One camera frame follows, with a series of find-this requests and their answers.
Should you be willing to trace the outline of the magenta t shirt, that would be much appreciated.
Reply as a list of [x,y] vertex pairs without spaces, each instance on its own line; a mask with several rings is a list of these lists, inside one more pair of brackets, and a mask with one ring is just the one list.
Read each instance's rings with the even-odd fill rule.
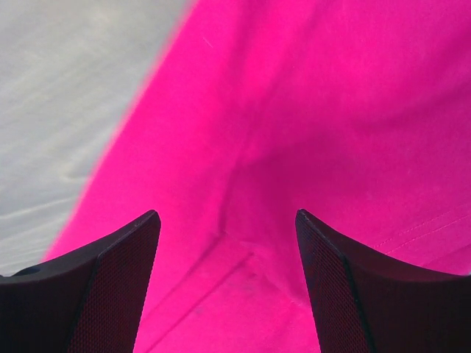
[[317,352],[294,219],[470,272],[468,1],[198,1],[49,250],[147,210],[137,352]]

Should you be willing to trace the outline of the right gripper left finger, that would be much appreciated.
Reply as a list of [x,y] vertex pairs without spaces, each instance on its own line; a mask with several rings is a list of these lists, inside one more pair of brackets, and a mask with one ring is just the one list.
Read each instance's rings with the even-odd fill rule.
[[112,234],[1,278],[2,352],[132,352],[160,234],[144,213]]

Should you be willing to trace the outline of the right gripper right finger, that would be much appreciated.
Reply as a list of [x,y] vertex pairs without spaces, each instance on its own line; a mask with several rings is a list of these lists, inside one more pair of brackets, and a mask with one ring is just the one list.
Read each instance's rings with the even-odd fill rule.
[[421,268],[307,212],[297,242],[321,352],[469,352],[470,277]]

